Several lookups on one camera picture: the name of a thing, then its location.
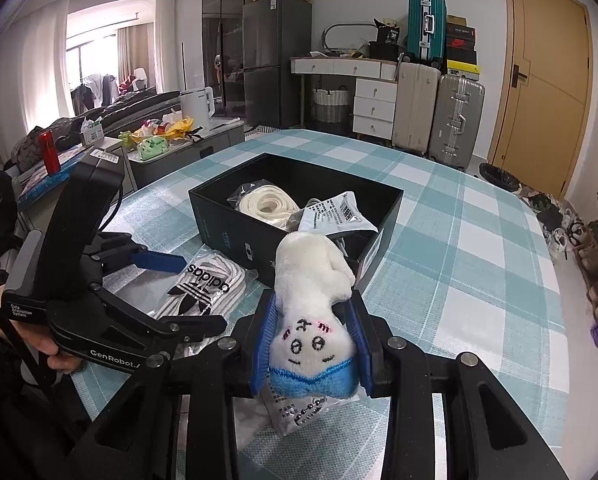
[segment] black cable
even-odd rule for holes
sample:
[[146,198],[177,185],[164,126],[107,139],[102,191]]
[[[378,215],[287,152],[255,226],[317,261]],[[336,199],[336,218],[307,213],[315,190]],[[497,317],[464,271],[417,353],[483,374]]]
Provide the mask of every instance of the black cable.
[[106,221],[103,222],[102,226],[99,228],[99,231],[103,231],[108,226],[110,221],[113,218],[115,218],[117,211],[119,211],[119,208],[121,207],[121,199],[123,198],[123,195],[124,195],[123,187],[124,187],[124,184],[122,183],[121,186],[119,186],[119,193],[118,193],[117,203],[115,204],[115,209],[112,212],[112,214],[108,217],[108,219],[106,219]]
[[15,327],[12,325],[10,320],[7,319],[6,315],[2,312],[1,308],[0,329],[2,330],[2,332],[4,332],[6,339],[10,342],[17,354],[19,354],[19,356],[22,358],[22,361],[28,367],[28,370],[39,385],[39,388],[46,396],[48,403],[53,408],[52,412],[57,417],[57,422],[63,428],[64,433],[66,433],[66,436],[73,443],[77,442],[79,435],[78,430],[59,406],[59,403],[57,402],[57,397],[55,397],[55,394],[52,391],[51,384],[48,382],[46,377],[44,377],[44,374],[41,372],[38,362],[35,361],[35,358],[30,353],[30,350],[26,346],[26,343],[22,339],[22,336],[20,336],[19,333],[15,330]]

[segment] white plush toy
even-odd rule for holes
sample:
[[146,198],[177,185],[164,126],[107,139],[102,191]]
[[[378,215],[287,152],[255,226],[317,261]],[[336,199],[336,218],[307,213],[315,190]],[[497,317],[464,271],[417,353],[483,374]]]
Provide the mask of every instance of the white plush toy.
[[282,329],[270,344],[270,384],[286,397],[350,397],[359,383],[355,344],[332,314],[355,276],[323,235],[288,234],[277,248],[275,297]]

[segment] human hand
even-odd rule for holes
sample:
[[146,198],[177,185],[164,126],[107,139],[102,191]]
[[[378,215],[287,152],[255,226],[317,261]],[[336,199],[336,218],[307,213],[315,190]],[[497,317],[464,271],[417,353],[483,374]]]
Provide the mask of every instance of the human hand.
[[[0,306],[2,306],[2,293],[4,286],[0,286]],[[38,351],[48,356],[48,367],[52,370],[57,370],[65,374],[74,372],[82,363],[79,357],[67,354],[59,350],[57,344],[50,336],[50,330],[47,326],[32,325],[30,323],[22,323],[19,321],[10,321],[15,330],[22,336],[22,339],[34,346]],[[4,332],[0,328],[0,337],[8,341]]]

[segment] teal and white tablecloth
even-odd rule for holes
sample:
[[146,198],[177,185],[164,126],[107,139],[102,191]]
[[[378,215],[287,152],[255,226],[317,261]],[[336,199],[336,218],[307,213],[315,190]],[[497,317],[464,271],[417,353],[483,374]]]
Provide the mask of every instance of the teal and white tablecloth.
[[[110,230],[131,232],[152,250],[192,256],[199,231],[188,190],[259,153],[276,153],[404,190],[390,249],[364,292],[370,313],[426,352],[479,355],[557,456],[568,397],[568,345],[554,267],[534,214],[514,195],[440,164],[310,130],[248,140],[155,182],[124,200]],[[154,308],[148,272],[129,268],[106,286],[142,292]],[[256,306],[256,286],[229,320]],[[126,376],[88,364],[73,380],[91,416]],[[387,399],[362,398],[279,438],[265,410],[237,414],[242,479],[379,478]],[[443,418],[435,400],[438,478],[444,477]]]

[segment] wooden door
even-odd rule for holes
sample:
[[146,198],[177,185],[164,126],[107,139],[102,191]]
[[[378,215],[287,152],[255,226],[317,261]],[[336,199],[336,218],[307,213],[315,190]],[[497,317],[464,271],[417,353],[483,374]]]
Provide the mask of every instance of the wooden door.
[[575,0],[509,0],[510,4],[509,86],[503,89],[507,100],[502,97],[500,135],[491,159],[524,184],[562,197],[588,121],[588,12]]

